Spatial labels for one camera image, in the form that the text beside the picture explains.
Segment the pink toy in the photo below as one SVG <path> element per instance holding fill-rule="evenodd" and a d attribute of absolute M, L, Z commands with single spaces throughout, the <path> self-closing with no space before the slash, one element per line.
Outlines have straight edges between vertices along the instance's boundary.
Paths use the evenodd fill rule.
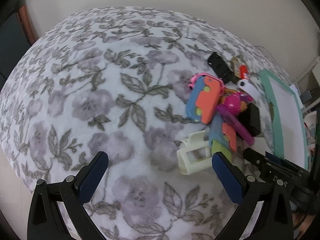
<path fill-rule="evenodd" d="M 233 116 L 238 116 L 240 114 L 241 100 L 238 95 L 232 94 L 227 96 L 223 104 Z"/>
<path fill-rule="evenodd" d="M 244 101 L 246 103 L 251 102 L 253 99 L 248 94 L 243 93 L 233 93 L 230 96 L 227 96 L 224 105 L 227 107 L 228 111 L 234 115 L 238 116 L 240 114 L 241 110 L 241 101 Z"/>
<path fill-rule="evenodd" d="M 225 85 L 224 85 L 223 81 L 220 78 L 217 78 L 217 77 L 214 77 L 214 76 L 208 74 L 207 72 L 197 73 L 197 74 L 195 74 L 194 76 L 191 77 L 190 83 L 189 83 L 190 90 L 193 90 L 193 88 L 195 87 L 195 84 L 196 84 L 196 80 L 198 79 L 198 77 L 201 77 L 201 76 L 208 76 L 208 77 L 211 77 L 213 79 L 218 80 L 221 83 L 220 95 L 223 95 L 224 88 L 225 88 Z"/>

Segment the white plastic piece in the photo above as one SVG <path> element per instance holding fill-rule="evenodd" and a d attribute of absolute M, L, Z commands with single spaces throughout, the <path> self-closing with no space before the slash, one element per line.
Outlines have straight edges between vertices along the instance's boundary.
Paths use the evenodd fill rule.
<path fill-rule="evenodd" d="M 205 135 L 206 131 L 198 131 L 190 134 L 188 138 L 181 140 L 185 145 L 185 147 L 177 151 L 178 165 L 180 167 L 181 174 L 191 175 L 212 166 L 212 155 L 210 152 L 209 141 L 204 140 Z M 187 153 L 202 148 L 205 149 L 205 157 L 191 162 Z"/>
<path fill-rule="evenodd" d="M 240 79 L 237 83 L 238 87 L 244 92 L 249 94 L 255 101 L 258 101 L 260 98 L 259 91 L 254 87 L 254 85 L 249 83 L 247 79 Z"/>
<path fill-rule="evenodd" d="M 317 123 L 317 111 L 313 111 L 307 114 L 303 121 L 306 123 L 307 127 L 316 126 Z"/>
<path fill-rule="evenodd" d="M 290 86 L 290 89 L 296 94 L 296 97 L 297 97 L 297 100 L 298 100 L 300 109 L 302 109 L 302 108 L 303 108 L 303 104 L 302 104 L 302 101 L 301 101 L 301 99 L 300 99 L 299 90 L 298 90 L 296 84 L 292 84 L 292 85 Z"/>

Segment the white 3d printed part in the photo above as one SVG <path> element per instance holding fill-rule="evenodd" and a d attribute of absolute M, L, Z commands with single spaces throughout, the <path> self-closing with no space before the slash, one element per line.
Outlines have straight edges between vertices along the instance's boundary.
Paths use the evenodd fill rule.
<path fill-rule="evenodd" d="M 249 80 L 240 79 L 237 85 L 240 89 L 249 94 L 255 101 L 258 101 L 258 99 L 260 98 L 259 91 L 254 87 L 254 85 L 249 83 Z"/>
<path fill-rule="evenodd" d="M 198 171 L 210 168 L 212 166 L 209 142 L 204 140 L 205 131 L 199 131 L 190 134 L 188 138 L 182 139 L 185 147 L 177 151 L 178 165 L 183 175 L 190 175 Z M 205 149 L 205 157 L 199 160 L 190 161 L 187 153 L 199 149 Z"/>

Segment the toy gun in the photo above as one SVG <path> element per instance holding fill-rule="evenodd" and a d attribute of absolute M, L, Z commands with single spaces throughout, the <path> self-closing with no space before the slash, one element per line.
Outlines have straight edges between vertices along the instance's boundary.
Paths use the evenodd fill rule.
<path fill-rule="evenodd" d="M 248 132 L 248 130 L 236 119 L 227 109 L 227 107 L 223 104 L 217 106 L 217 111 L 220 112 L 223 119 L 231 125 L 247 142 L 248 145 L 252 145 L 254 143 L 254 138 Z"/>
<path fill-rule="evenodd" d="M 220 113 L 215 113 L 209 132 L 209 145 L 211 153 L 222 152 L 231 161 L 231 151 L 237 151 L 236 131 L 223 122 Z"/>

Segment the orange toy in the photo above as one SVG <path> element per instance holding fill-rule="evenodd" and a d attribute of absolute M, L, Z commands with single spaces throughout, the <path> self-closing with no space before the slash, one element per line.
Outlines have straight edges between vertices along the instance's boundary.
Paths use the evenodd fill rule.
<path fill-rule="evenodd" d="M 211 122 L 214 111 L 219 102 L 221 83 L 211 77 L 204 77 L 204 88 L 196 100 L 196 107 L 201 109 L 201 122 Z"/>
<path fill-rule="evenodd" d="M 236 131 L 225 122 L 222 124 L 222 132 L 229 139 L 230 149 L 234 152 L 237 151 L 237 142 L 236 142 Z"/>

